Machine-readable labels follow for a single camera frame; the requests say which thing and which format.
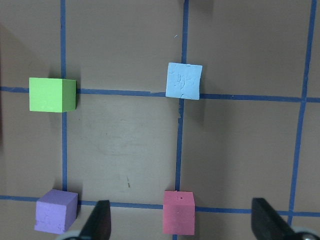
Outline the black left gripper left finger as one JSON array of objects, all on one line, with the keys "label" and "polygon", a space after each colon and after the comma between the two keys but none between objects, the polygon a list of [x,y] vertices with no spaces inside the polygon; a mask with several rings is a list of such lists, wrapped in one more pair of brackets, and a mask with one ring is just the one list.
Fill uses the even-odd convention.
[{"label": "black left gripper left finger", "polygon": [[111,209],[109,200],[99,200],[79,233],[80,240],[109,240]]}]

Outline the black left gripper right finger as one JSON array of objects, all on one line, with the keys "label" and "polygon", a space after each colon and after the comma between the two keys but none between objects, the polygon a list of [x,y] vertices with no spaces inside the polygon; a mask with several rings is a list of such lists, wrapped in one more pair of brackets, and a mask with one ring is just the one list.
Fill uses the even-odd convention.
[{"label": "black left gripper right finger", "polygon": [[291,240],[295,235],[264,198],[251,201],[251,230],[257,240]]}]

